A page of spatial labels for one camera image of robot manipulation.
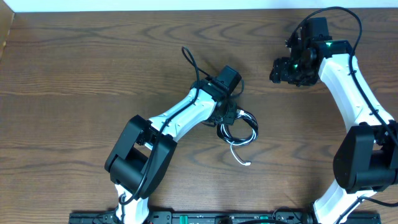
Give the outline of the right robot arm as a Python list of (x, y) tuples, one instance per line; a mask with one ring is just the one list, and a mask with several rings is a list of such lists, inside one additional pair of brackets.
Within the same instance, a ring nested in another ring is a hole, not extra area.
[(363, 201), (397, 184), (397, 121), (378, 102), (346, 40), (333, 40), (326, 18), (304, 19), (286, 41), (289, 57), (277, 58), (274, 83), (323, 82), (347, 134), (333, 158), (334, 181), (303, 214), (302, 223), (346, 223)]

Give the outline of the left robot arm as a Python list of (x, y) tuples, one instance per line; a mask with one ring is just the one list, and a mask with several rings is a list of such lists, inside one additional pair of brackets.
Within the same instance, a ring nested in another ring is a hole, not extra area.
[(164, 178), (178, 141), (197, 124), (232, 125), (238, 115), (233, 91), (240, 74), (225, 66), (217, 77), (196, 81), (188, 95), (171, 109), (144, 119), (136, 115), (125, 125), (104, 168), (118, 192), (118, 223), (143, 223), (149, 196)]

